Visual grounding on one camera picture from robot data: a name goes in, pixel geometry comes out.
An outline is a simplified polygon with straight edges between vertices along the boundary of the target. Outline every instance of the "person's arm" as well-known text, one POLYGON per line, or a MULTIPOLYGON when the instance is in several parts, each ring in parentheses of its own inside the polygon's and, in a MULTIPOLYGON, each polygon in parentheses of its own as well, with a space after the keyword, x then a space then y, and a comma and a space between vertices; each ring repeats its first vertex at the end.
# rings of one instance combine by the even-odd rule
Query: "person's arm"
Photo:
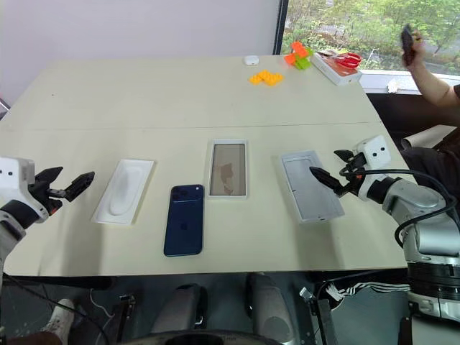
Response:
POLYGON ((412 48, 415 51, 415 57, 410 65, 406 68, 412 74, 418 90, 422 96, 432 104, 437 106, 458 106, 460 98, 457 96, 454 87, 448 83, 437 79, 425 67, 423 58, 425 57, 425 48, 421 35, 416 32, 414 35, 414 44, 412 48))

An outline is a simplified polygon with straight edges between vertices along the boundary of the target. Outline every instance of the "person's hand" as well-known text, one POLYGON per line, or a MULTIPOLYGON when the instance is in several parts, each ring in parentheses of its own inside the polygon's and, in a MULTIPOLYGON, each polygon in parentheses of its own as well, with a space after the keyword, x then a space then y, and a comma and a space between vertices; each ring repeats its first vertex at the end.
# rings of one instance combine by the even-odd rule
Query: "person's hand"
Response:
POLYGON ((410 65, 406 65, 404 59, 402 59, 403 65, 409 71, 412 71, 419 65, 423 65, 423 61, 425 60, 426 55, 425 43, 423 41, 422 34, 419 31, 414 31, 414 33, 412 33, 412 38, 414 39, 414 43, 412 44, 412 50, 415 52, 414 60, 410 65))

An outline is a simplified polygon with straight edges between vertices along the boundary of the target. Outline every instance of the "white cord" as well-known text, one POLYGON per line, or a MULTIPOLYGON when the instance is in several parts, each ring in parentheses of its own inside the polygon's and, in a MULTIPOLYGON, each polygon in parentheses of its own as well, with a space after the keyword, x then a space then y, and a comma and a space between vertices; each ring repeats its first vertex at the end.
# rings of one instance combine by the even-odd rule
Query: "white cord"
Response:
MULTIPOLYGON (((107 311, 107 309, 105 309, 102 305, 100 305, 100 304, 94 302, 94 299, 93 299, 93 290, 94 290, 94 289, 90 289, 90 290, 89 290, 89 299, 90 299, 91 303, 92 303, 94 306, 96 306, 96 307, 102 309, 102 310, 104 311, 104 313, 107 315, 107 318, 108 318, 107 321, 105 322, 105 324, 102 326, 102 330, 105 331, 107 325, 109 324, 110 320, 111 320, 112 318, 114 318, 115 314, 109 314, 109 312, 107 311)), ((99 332, 99 335, 98 335, 98 337, 96 338, 96 342, 94 343, 94 345, 98 345, 98 342, 99 342, 99 339, 101 338, 101 335, 102 335, 102 333, 99 332)))
POLYGON ((337 290, 337 287, 333 282, 328 285, 326 292, 337 302, 344 298, 343 295, 337 290))
MULTIPOLYGON (((111 317, 109 317, 109 319, 108 319, 108 320, 105 322, 105 324, 102 326, 102 330, 103 330, 103 331, 106 330, 107 325, 109 324, 109 322, 111 321, 111 319, 114 318, 114 316, 115 316, 115 315, 113 314, 111 317)), ((96 342, 94 343, 94 345, 98 345, 98 342, 99 342, 99 339, 101 338, 101 335, 102 335, 102 333, 99 332, 99 335, 98 335, 98 337, 96 338, 96 342)))
POLYGON ((91 300, 91 303, 92 303, 93 305, 95 305, 96 307, 102 309, 109 319, 114 317, 115 314, 109 314, 109 312, 107 311, 107 309, 105 309, 102 305, 99 305, 98 303, 94 302, 94 299, 93 299, 93 289, 89 290, 89 299, 91 300))

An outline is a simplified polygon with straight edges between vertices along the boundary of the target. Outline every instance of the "black object in hand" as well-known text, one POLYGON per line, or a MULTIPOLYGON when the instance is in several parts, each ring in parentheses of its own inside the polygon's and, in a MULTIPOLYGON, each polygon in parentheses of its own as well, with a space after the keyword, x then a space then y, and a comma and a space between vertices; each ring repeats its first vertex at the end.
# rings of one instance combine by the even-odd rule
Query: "black object in hand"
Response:
POLYGON ((412 45, 414 43, 414 39, 412 37, 412 28, 409 24, 406 24, 401 32, 401 43, 402 49, 404 50, 404 55, 402 58, 406 66, 412 65, 412 62, 415 58, 415 51, 412 49, 412 45))

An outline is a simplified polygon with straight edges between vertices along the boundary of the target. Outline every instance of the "foliage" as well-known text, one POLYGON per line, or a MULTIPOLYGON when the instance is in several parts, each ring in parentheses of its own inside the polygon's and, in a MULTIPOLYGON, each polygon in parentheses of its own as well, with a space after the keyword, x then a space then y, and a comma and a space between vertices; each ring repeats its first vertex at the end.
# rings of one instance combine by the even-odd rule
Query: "foliage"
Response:
POLYGON ((460 75, 460 0, 290 0, 282 53, 299 40, 313 50, 353 50, 367 69, 403 70, 407 23, 433 47, 427 61, 434 72, 460 75))

